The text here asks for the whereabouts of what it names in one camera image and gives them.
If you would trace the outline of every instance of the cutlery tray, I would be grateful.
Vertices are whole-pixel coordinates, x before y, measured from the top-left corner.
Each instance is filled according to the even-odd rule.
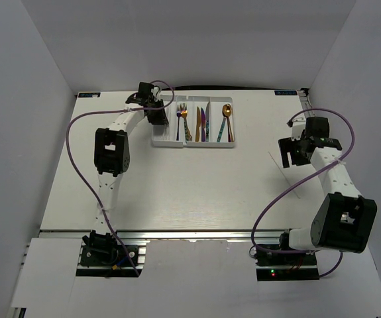
[[[167,104],[171,100],[171,96],[161,95],[160,98]],[[202,142],[201,126],[199,128],[199,142],[196,139],[196,124],[197,124],[197,107],[206,111],[207,104],[210,103],[209,118],[209,135],[205,142]],[[178,127],[177,106],[186,104],[188,115],[188,129],[191,134],[191,141],[186,141],[184,128],[184,119],[180,118]],[[230,116],[230,127],[233,134],[234,142],[229,142],[229,134],[227,130],[227,120],[224,124],[221,140],[217,142],[221,125],[224,119],[223,106],[230,104],[232,114]],[[232,148],[236,145],[236,134],[234,126],[235,109],[231,97],[206,97],[206,96],[175,96],[174,101],[170,106],[165,108],[165,113],[170,124],[168,126],[153,126],[152,143],[157,147],[168,148],[183,148],[183,147],[198,147],[198,148]],[[177,128],[179,129],[179,139],[177,139]]]

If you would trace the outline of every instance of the spoon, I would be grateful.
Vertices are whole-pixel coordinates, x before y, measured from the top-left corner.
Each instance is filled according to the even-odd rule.
[[[232,112],[233,112],[233,109],[231,108],[230,104],[225,104],[223,106],[223,116],[227,118],[227,128],[229,130],[229,137],[230,137],[229,142],[235,141],[233,138],[233,133],[231,132],[231,126],[230,126],[230,116]]]

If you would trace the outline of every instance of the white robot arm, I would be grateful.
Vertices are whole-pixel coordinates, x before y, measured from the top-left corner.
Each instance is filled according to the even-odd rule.
[[[292,137],[279,140],[283,167],[312,164],[319,171],[339,159],[342,147],[329,138],[327,118],[309,117],[292,127]],[[354,186],[342,162],[319,175],[325,199],[310,227],[290,229],[281,238],[282,248],[294,250],[335,249],[362,252],[377,212]]]
[[[139,122],[144,119],[143,111],[130,111],[123,113],[107,127],[109,132],[124,132],[129,136]],[[125,168],[128,169],[130,157],[125,158]],[[102,172],[98,174],[99,178],[99,197],[103,202],[107,212],[116,208],[118,201],[119,184],[123,179],[123,173],[114,176],[111,172]]]
[[[121,113],[107,128],[96,130],[94,164],[99,177],[99,197],[107,214],[116,208],[119,185],[130,165],[129,135],[133,129],[145,117],[153,125],[168,124],[164,102],[158,99],[160,91],[150,83],[140,83],[138,92],[130,96],[126,104],[136,103],[144,109],[130,109]]]

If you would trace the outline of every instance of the white enclosure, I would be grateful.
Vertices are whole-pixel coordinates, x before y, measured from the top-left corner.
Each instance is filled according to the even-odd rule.
[[[310,87],[313,106],[347,116],[347,168],[379,207],[369,246],[381,279],[381,1],[0,0],[0,317],[40,228],[74,94],[150,80]]]

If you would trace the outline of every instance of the white tabletop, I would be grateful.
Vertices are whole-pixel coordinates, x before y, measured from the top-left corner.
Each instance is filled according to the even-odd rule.
[[[370,251],[345,253],[330,276],[257,282],[249,242],[152,241],[139,278],[76,277],[80,238],[34,238],[12,307],[25,318],[381,316],[381,283]],[[337,251],[317,253],[319,271]]]
[[[130,94],[102,92],[101,97],[79,98],[73,117],[122,109]],[[131,167],[121,182],[118,209],[111,216],[116,229],[251,229],[272,199],[314,172],[310,165],[283,169],[281,164],[278,139],[291,134],[286,122],[301,110],[298,96],[275,96],[273,91],[177,94],[232,97],[237,145],[232,149],[155,148],[150,144],[152,127],[142,121],[129,137]],[[84,117],[72,128],[73,156],[94,187],[95,131],[116,117]],[[311,180],[273,207],[259,229],[309,226],[323,198],[319,181]],[[95,216],[95,199],[72,169],[64,147],[41,229],[90,230]]]

